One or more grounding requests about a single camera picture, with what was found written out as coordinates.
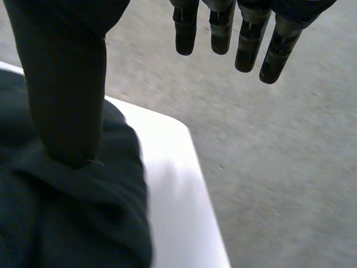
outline concrete floor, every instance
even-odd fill
[[[210,48],[200,5],[194,53],[176,53],[169,1],[132,1],[108,33],[107,94],[192,132],[233,267],[357,267],[357,1],[304,31],[278,82]],[[19,64],[0,2],[0,60]]]

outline robotic hand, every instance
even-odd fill
[[[248,73],[253,69],[262,39],[271,16],[276,13],[276,25],[259,78],[275,83],[303,29],[337,0],[203,0],[210,8],[211,47],[217,54],[229,50],[235,3],[242,13],[235,67]],[[176,50],[190,55],[196,36],[199,0],[170,0],[174,6]]]

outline dark green fabric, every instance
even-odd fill
[[[47,156],[23,78],[0,71],[1,268],[149,267],[138,140],[113,105],[103,111],[100,162],[71,169]]]

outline robotic finger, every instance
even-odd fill
[[[229,50],[236,0],[203,0],[211,10],[211,47],[224,55]]]
[[[265,56],[259,78],[267,84],[275,83],[288,60],[303,29],[337,0],[274,0],[276,26]]]
[[[235,68],[248,73],[257,58],[266,27],[271,16],[267,0],[238,0],[243,22],[239,34]]]
[[[176,29],[176,51],[188,56],[192,53],[196,38],[199,0],[170,0],[174,6],[173,21]]]

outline white surface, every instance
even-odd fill
[[[0,69],[23,74],[0,62]],[[149,187],[153,268],[229,268],[229,260],[189,130],[147,109],[112,102],[139,137]]]

